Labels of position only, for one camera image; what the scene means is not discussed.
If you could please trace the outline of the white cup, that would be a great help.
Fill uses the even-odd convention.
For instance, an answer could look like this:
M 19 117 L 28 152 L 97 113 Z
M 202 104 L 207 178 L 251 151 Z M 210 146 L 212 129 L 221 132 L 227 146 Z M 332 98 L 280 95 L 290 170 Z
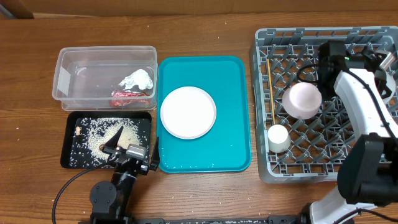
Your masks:
M 269 150 L 274 153 L 285 152 L 290 147 L 290 136 L 283 125 L 272 125 L 267 131 Z

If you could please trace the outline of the red foil snack wrapper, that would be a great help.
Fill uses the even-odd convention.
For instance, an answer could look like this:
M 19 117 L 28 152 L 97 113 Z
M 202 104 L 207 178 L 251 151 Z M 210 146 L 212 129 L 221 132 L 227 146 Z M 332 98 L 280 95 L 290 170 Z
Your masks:
M 114 90 L 111 93 L 111 97 L 118 98 L 118 100 L 110 100 L 109 105 L 112 107 L 124 107 L 132 103 L 149 105 L 150 100 L 144 99 L 145 96 L 147 94 L 143 91 Z

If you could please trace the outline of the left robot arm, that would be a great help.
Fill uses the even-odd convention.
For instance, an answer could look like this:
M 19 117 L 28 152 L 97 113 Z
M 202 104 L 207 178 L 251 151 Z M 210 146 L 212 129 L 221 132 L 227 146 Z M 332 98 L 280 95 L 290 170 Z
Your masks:
M 108 163 L 115 166 L 110 181 L 95 184 L 90 192 L 92 213 L 90 223 L 136 223 L 135 219 L 125 214 L 133 186 L 138 175 L 147 175 L 150 170 L 157 170 L 160 163 L 159 143 L 155 143 L 152 160 L 146 162 L 147 148 L 135 144 L 123 148 L 118 145 L 123 128 L 104 145 L 101 150 L 108 154 Z

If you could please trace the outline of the grey bowl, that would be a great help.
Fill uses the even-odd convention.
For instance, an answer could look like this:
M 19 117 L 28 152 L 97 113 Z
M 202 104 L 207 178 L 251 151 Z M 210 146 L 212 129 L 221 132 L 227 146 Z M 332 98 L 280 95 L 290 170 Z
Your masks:
M 377 90 L 384 102 L 388 104 L 396 90 L 396 82 L 392 75 L 385 71 L 379 71 L 377 75 Z

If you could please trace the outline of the wooden chopstick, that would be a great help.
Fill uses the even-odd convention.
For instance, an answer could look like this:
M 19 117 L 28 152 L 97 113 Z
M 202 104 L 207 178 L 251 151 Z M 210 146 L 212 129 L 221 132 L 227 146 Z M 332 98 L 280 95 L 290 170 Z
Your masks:
M 271 106 L 271 115 L 272 115 L 272 125 L 276 124 L 275 121 L 275 111 L 274 111 L 274 96 L 272 90 L 272 73 L 271 73 L 271 64 L 269 58 L 267 58 L 267 74 L 268 74 L 268 86 L 269 86 L 269 94 L 270 94 L 270 106 Z

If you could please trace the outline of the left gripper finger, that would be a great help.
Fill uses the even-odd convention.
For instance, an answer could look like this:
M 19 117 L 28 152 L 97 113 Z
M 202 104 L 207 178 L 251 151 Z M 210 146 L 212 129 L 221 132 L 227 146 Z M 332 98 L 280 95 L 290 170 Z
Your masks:
M 117 133 L 104 145 L 104 149 L 116 149 L 118 146 L 119 138 L 121 137 L 124 126 L 121 126 Z
M 152 152 L 151 162 L 150 162 L 150 170 L 156 171 L 160 164 L 160 155 L 159 155 L 159 137 L 156 138 L 155 145 Z

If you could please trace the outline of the white napkin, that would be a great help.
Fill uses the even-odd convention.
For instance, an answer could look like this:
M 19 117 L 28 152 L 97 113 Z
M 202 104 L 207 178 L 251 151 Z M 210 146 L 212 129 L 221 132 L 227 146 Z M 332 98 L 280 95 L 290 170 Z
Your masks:
M 154 82 L 144 69 L 138 69 L 126 76 L 118 85 L 124 90 L 131 90 L 135 86 L 140 90 L 150 90 L 153 88 Z

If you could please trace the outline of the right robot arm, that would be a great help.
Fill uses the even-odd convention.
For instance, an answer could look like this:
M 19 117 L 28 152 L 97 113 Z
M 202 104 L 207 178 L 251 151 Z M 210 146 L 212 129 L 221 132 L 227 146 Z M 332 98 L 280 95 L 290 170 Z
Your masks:
M 369 47 L 351 54 L 342 40 L 319 46 L 317 88 L 322 97 L 342 101 L 355 144 L 338 171 L 337 186 L 304 207 L 297 223 L 352 223 L 356 215 L 397 202 L 397 123 L 386 106 L 396 91 L 387 72 L 395 59 Z

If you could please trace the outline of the small pink plate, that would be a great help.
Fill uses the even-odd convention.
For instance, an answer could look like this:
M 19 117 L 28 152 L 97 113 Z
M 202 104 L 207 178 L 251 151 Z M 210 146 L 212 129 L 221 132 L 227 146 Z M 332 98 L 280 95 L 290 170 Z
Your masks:
M 282 96 L 282 106 L 293 118 L 314 117 L 322 103 L 322 95 L 311 83 L 297 83 L 288 88 Z

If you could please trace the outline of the rice food scraps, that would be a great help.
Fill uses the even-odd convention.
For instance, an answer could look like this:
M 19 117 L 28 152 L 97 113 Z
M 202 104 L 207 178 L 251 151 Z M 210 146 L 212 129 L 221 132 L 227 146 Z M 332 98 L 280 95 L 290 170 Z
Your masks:
M 107 161 L 108 155 L 100 146 L 108 142 L 123 128 L 118 146 L 127 148 L 135 144 L 145 148 L 150 142 L 150 118 L 79 118 L 72 136 L 67 168 L 87 169 Z

